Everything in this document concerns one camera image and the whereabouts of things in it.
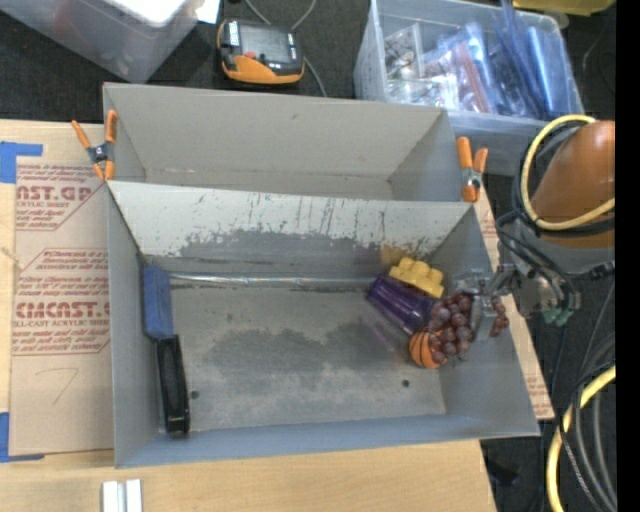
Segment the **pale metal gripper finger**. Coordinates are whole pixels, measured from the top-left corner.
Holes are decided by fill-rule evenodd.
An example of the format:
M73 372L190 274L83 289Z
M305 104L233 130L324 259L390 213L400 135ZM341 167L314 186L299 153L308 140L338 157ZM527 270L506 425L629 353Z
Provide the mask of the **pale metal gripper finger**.
M486 296L475 296L471 309L472 340L480 342L489 339L496 318L497 312L494 309L492 299Z
M478 296L493 296L499 288L499 277L496 273L470 269L456 274L453 278L454 288L458 291Z

